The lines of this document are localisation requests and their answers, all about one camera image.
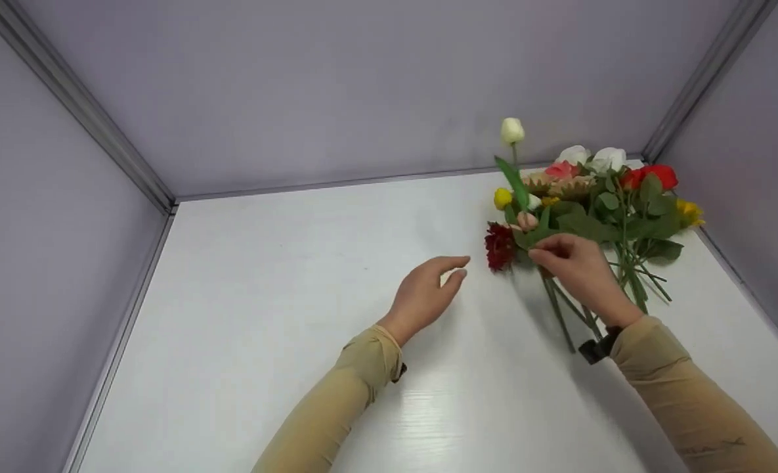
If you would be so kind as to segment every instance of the red chrysanthemum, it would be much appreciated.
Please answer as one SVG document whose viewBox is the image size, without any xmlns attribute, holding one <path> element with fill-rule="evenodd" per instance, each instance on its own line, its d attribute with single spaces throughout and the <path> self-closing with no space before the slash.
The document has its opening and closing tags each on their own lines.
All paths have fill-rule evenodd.
<svg viewBox="0 0 778 473">
<path fill-rule="evenodd" d="M 511 264 L 517 245 L 511 228 L 499 223 L 488 222 L 485 249 L 488 250 L 488 267 L 493 272 L 502 271 Z"/>
</svg>

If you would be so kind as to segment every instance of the pink flower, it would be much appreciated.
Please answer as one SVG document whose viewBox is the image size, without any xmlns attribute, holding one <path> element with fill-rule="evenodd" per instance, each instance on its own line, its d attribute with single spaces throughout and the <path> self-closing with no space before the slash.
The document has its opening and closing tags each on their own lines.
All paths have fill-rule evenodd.
<svg viewBox="0 0 778 473">
<path fill-rule="evenodd" d="M 552 177 L 557 177 L 558 179 L 566 179 L 567 177 L 578 176 L 578 167 L 573 166 L 566 161 L 556 162 L 556 164 L 546 168 L 544 173 L 547 173 Z"/>
<path fill-rule="evenodd" d="M 540 222 L 538 222 L 538 218 L 535 215 L 526 212 L 517 214 L 517 224 L 520 225 L 520 229 L 523 230 L 524 233 L 538 228 L 539 223 Z"/>
</svg>

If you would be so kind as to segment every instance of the beige sleeve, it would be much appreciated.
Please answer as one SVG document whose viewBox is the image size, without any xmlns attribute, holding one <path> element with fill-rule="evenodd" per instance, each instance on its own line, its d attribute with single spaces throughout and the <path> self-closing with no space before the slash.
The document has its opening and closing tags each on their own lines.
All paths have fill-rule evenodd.
<svg viewBox="0 0 778 473">
<path fill-rule="evenodd" d="M 400 347 L 383 327 L 355 336 L 295 406 L 251 471 L 328 471 L 351 425 L 386 383 L 400 377 L 401 365 Z"/>
<path fill-rule="evenodd" d="M 622 331 L 611 359 L 643 398 L 692 473 L 778 473 L 778 449 L 689 358 L 660 321 Z"/>
</svg>

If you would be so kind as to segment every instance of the white rose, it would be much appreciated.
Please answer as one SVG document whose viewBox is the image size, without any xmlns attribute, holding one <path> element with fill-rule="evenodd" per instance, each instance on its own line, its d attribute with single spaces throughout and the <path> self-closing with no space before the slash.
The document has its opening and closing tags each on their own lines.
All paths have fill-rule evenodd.
<svg viewBox="0 0 778 473">
<path fill-rule="evenodd" d="M 523 141 L 523 139 L 526 138 L 526 132 L 523 131 L 523 124 L 520 123 L 520 120 L 507 118 L 502 120 L 500 137 L 502 138 L 503 143 L 512 145 Z"/>
<path fill-rule="evenodd" d="M 529 194 L 529 210 L 535 210 L 537 207 L 541 206 L 541 198 L 537 197 L 535 194 Z"/>
<path fill-rule="evenodd" d="M 625 166 L 626 153 L 620 148 L 604 148 L 599 150 L 589 166 L 596 173 L 606 173 L 607 171 L 619 171 Z"/>
<path fill-rule="evenodd" d="M 586 149 L 586 147 L 583 147 L 581 145 L 575 145 L 570 146 L 569 148 L 563 150 L 555 162 L 568 162 L 569 164 L 572 164 L 573 166 L 577 166 L 579 164 L 584 164 L 587 162 L 587 158 L 590 157 L 590 150 Z"/>
</svg>

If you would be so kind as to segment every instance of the red rose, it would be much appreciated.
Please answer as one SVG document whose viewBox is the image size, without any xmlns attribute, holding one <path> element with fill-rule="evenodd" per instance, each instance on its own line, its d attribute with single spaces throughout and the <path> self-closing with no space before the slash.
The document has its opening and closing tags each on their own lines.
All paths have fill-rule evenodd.
<svg viewBox="0 0 778 473">
<path fill-rule="evenodd" d="M 678 185 L 678 177 L 674 174 L 674 169 L 665 164 L 654 164 L 639 169 L 631 169 L 622 176 L 619 183 L 623 189 L 640 189 L 643 179 L 646 179 L 646 176 L 650 173 L 653 173 L 660 179 L 662 191 L 664 192 L 671 191 Z"/>
<path fill-rule="evenodd" d="M 678 177 L 674 175 L 674 169 L 671 166 L 655 164 L 643 168 L 643 178 L 650 173 L 654 173 L 659 177 L 660 183 L 662 183 L 662 191 L 664 192 L 671 191 L 678 185 Z"/>
<path fill-rule="evenodd" d="M 622 179 L 619 179 L 620 185 L 623 189 L 629 191 L 630 189 L 640 189 L 641 183 L 643 183 L 643 168 L 629 169 L 628 173 L 622 175 Z"/>
<path fill-rule="evenodd" d="M 502 271 L 509 266 L 514 259 L 516 246 L 511 228 L 493 221 L 488 222 L 485 249 L 488 250 L 488 267 L 491 271 Z"/>
</svg>

